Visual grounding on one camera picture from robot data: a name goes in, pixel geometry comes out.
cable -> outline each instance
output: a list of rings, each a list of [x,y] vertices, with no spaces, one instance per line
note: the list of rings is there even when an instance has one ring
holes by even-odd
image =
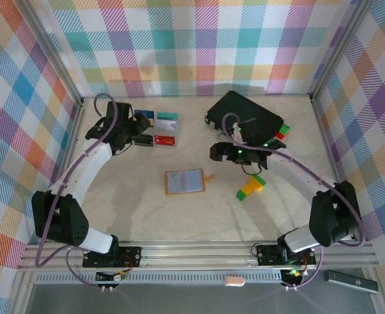
[[[254,248],[256,245],[261,245],[261,243],[254,243],[254,244],[251,246],[251,248],[250,248],[250,253],[252,253],[253,256],[258,257],[255,253],[253,253],[253,248]]]
[[[126,149],[121,150],[118,154],[115,154],[115,156],[121,155],[123,152],[125,152],[127,149],[129,149],[132,146],[132,144],[133,144],[133,142],[130,142],[129,146]]]
[[[304,272],[307,272],[309,270],[309,261],[307,260],[307,257],[305,256],[305,254],[303,254],[303,258],[305,263]]]
[[[283,281],[282,283],[284,285],[286,285],[288,287],[292,287],[292,288],[300,288],[300,287],[303,287],[303,286],[309,284],[317,276],[317,274],[320,271],[320,268],[322,267],[322,264],[323,264],[324,251],[323,251],[323,247],[322,246],[320,246],[319,248],[320,248],[320,260],[319,260],[319,262],[318,262],[318,264],[316,266],[316,270],[314,271],[312,276],[307,281],[305,281],[303,283],[300,283],[299,285],[291,285],[291,284],[289,284],[289,283],[287,283],[285,281]]]
[[[221,132],[218,132],[218,134],[217,134],[217,140],[219,140],[219,141],[221,141],[221,142],[227,143],[227,141],[224,141],[223,139],[220,139],[220,135],[224,135],[224,134],[221,133]]]
[[[236,121],[238,123],[240,123],[240,117],[235,114],[235,113],[227,113],[224,117],[223,117],[223,120],[222,120],[222,127],[223,127],[223,131],[224,133],[226,134],[226,136],[230,139],[230,141],[233,143],[233,144],[236,144],[237,146],[239,147],[242,147],[242,148],[246,148],[246,149],[250,149],[250,150],[259,150],[259,151],[262,151],[262,152],[270,152],[272,154],[277,154],[285,159],[287,159],[288,161],[290,162],[293,162],[295,165],[297,165],[298,167],[300,167],[302,170],[304,170],[305,172],[307,172],[311,177],[314,178],[314,180],[318,181],[319,183],[321,183],[322,185],[324,185],[326,188],[330,189],[333,193],[336,194],[336,196],[338,198],[340,198],[343,203],[347,206],[347,208],[349,208],[351,214],[354,216],[356,222],[358,223],[358,226],[359,226],[359,233],[360,233],[360,242],[359,243],[355,243],[355,244],[352,244],[352,243],[347,243],[345,241],[338,241],[340,244],[342,245],[346,245],[348,247],[360,247],[362,246],[364,243],[365,243],[365,240],[366,240],[366,233],[365,233],[365,228],[363,226],[363,223],[362,223],[362,220],[360,218],[360,216],[358,215],[358,213],[355,211],[354,207],[352,206],[351,203],[349,203],[349,201],[336,189],[334,188],[333,186],[331,186],[329,183],[325,182],[321,177],[319,177],[317,174],[315,174],[313,171],[311,171],[309,168],[307,168],[306,166],[304,166],[301,162],[299,162],[298,160],[295,160],[294,158],[292,158],[291,156],[288,156],[287,154],[284,154],[283,152],[280,152],[280,151],[277,151],[277,150],[273,150],[273,149],[269,149],[269,148],[266,148],[266,147],[252,147],[252,146],[248,146],[248,145],[245,145],[245,144],[241,144],[239,142],[237,142],[236,140],[234,140],[234,138],[228,134],[227,132],[227,127],[226,127],[226,119],[229,117],[229,116],[234,116],[236,118]]]
[[[258,165],[258,167],[259,167],[259,172],[258,172],[258,173],[249,173],[249,172],[247,172],[246,170],[244,170],[243,164],[242,164],[241,166],[242,166],[243,172],[244,172],[245,174],[247,174],[247,175],[260,175],[260,173],[262,172],[262,168],[260,167],[260,165]]]
[[[114,112],[117,112],[117,106],[116,106],[114,98],[112,98],[111,95],[108,95],[108,94],[105,94],[105,93],[100,93],[100,94],[97,94],[95,96],[95,98],[93,99],[93,107],[95,108],[96,113],[101,115],[99,113],[99,111],[97,110],[97,106],[96,106],[96,101],[101,96],[108,97],[112,101],[112,104],[114,105]],[[36,267],[43,267],[45,264],[48,263],[48,261],[50,261],[53,258],[54,255],[56,255],[58,252],[60,252],[61,250],[63,250],[63,249],[68,247],[68,245],[64,245],[64,246],[58,248],[49,257],[47,257],[44,261],[40,262],[41,253],[42,253],[42,250],[44,249],[44,244],[45,244],[46,239],[47,239],[47,234],[48,234],[48,231],[50,229],[51,221],[53,219],[53,214],[54,214],[54,211],[56,210],[57,203],[58,203],[58,200],[59,200],[59,198],[61,196],[61,193],[63,192],[66,184],[69,182],[70,176],[73,174],[73,172],[75,171],[77,166],[82,162],[82,160],[85,157],[89,156],[89,153],[97,145],[102,143],[103,139],[106,138],[108,136],[108,134],[112,131],[112,129],[114,128],[115,123],[117,121],[117,118],[118,118],[117,116],[118,116],[117,114],[114,114],[114,118],[112,119],[112,123],[111,123],[109,129],[94,144],[92,144],[88,149],[86,149],[84,154],[80,155],[80,157],[72,164],[72,166],[70,167],[70,169],[67,171],[66,175],[64,176],[63,182],[60,185],[59,190],[57,191],[57,194],[56,194],[56,196],[53,199],[53,202],[52,202],[52,205],[51,205],[51,208],[50,208],[50,212],[48,213],[48,217],[47,217],[46,224],[44,226],[44,231],[42,233],[40,245],[39,245],[39,248],[38,248],[38,251],[37,251],[37,255],[35,257],[35,266]]]
[[[126,259],[128,259],[128,260],[129,260],[129,263],[130,263],[130,267],[127,267],[127,268],[128,268],[128,270],[125,270],[125,271],[126,271],[126,272],[128,272],[128,271],[132,270],[132,269],[133,269],[133,267],[134,267],[134,265],[133,265],[133,262],[131,261],[130,257],[129,257],[129,256],[127,256],[127,255],[122,255],[121,257],[122,257],[122,258],[126,258]]]
[[[90,287],[93,287],[93,288],[96,288],[96,289],[99,289],[99,290],[105,290],[105,286],[98,286],[96,285],[95,283],[90,283],[88,281],[86,281],[85,279],[81,278],[81,276],[79,276],[74,270],[73,268],[71,267],[70,265],[70,261],[69,261],[69,255],[70,255],[70,252],[72,250],[79,250],[79,251],[82,251],[82,249],[80,247],[70,247],[70,249],[66,252],[66,265],[67,265],[67,268],[69,269],[69,271],[72,273],[72,275],[74,275],[74,277],[79,280],[81,283],[84,283],[85,285],[88,285]],[[128,298],[128,296],[122,292],[121,290],[118,290],[118,289],[111,289],[111,288],[107,288],[110,292],[113,292],[113,291],[117,291],[119,292],[120,294],[122,294],[124,296],[124,298],[127,299],[127,301],[131,304],[132,306],[132,302],[131,300]]]
[[[129,110],[131,111],[131,117],[134,119],[133,106],[130,103],[128,103],[127,105],[129,106]],[[93,108],[95,109],[97,115],[102,117],[102,114],[99,112],[99,110],[97,108],[96,102],[93,102]]]

red tag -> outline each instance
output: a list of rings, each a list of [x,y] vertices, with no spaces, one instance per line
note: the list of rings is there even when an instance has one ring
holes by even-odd
[[[165,136],[165,135],[155,135],[154,140],[157,145],[165,145],[165,146],[174,146],[175,145],[175,137],[174,136]]]

plaid wallpaper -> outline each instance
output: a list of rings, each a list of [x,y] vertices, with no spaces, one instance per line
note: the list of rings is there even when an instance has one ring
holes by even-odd
[[[30,197],[54,180],[75,109],[12,0],[0,0],[0,313],[33,235]]]
[[[32,2],[84,96],[141,97],[305,94],[351,0]]]
[[[359,3],[359,1],[360,0],[351,0],[349,7],[347,8],[341,22],[339,23],[339,26],[336,30],[336,33],[334,34],[332,40],[329,43],[329,46],[326,50],[326,53],[323,55],[322,61],[320,62],[320,66],[317,68],[317,72],[314,76],[314,79],[311,82],[308,93],[312,93],[313,90],[315,89],[315,87],[318,83],[318,80],[320,79],[320,77],[322,76],[322,74],[324,72],[324,67],[329,62],[329,60],[331,59],[331,57],[332,57],[332,55],[336,49],[337,44],[342,39],[344,29],[348,25],[352,15],[356,9],[356,5]]]
[[[385,1],[375,0],[319,100],[339,175],[356,188],[385,278]]]

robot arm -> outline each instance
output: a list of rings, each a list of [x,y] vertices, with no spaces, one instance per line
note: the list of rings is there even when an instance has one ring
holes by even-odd
[[[142,113],[136,113],[135,116],[128,118],[130,104],[116,104],[118,109],[117,123],[109,135],[103,139],[103,142],[91,150],[89,154],[86,152],[87,149],[105,134],[114,118],[114,108],[111,102],[108,103],[106,117],[101,118],[87,132],[82,152],[75,158],[73,164],[80,155],[85,154],[86,156],[71,173],[69,182],[64,186],[48,230],[47,239],[101,254],[110,252],[113,254],[112,251],[118,249],[118,239],[114,235],[104,234],[91,228],[81,209],[84,196],[103,165],[117,151],[122,150],[134,137],[150,126],[149,119]],[[59,188],[73,164],[50,187],[49,191],[37,191],[32,198],[35,232],[39,237],[44,232],[53,199],[58,194]]]
[[[240,127],[235,125],[233,130],[230,131],[232,131],[233,138],[237,142],[249,143],[249,140],[245,138],[248,134],[252,134],[249,129],[251,128],[247,128],[244,123]],[[256,143],[256,145],[253,144],[252,146],[263,146],[293,156],[285,144],[278,139],[270,140],[264,144]],[[210,158],[219,162],[229,160],[235,164],[248,166],[256,163],[266,170],[274,171],[287,180],[311,204],[309,223],[278,238],[277,249],[283,258],[283,262],[287,262],[296,254],[317,245],[328,247],[347,235],[358,231],[358,223],[355,217],[332,191],[321,182],[314,180],[295,163],[281,157],[279,154],[250,150],[235,146],[233,143],[216,143],[210,149]],[[335,183],[325,177],[321,179],[334,186],[359,215],[356,193],[349,182]]]

open book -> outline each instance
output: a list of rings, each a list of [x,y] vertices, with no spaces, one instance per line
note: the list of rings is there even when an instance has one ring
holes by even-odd
[[[166,194],[205,191],[202,169],[165,172]]]

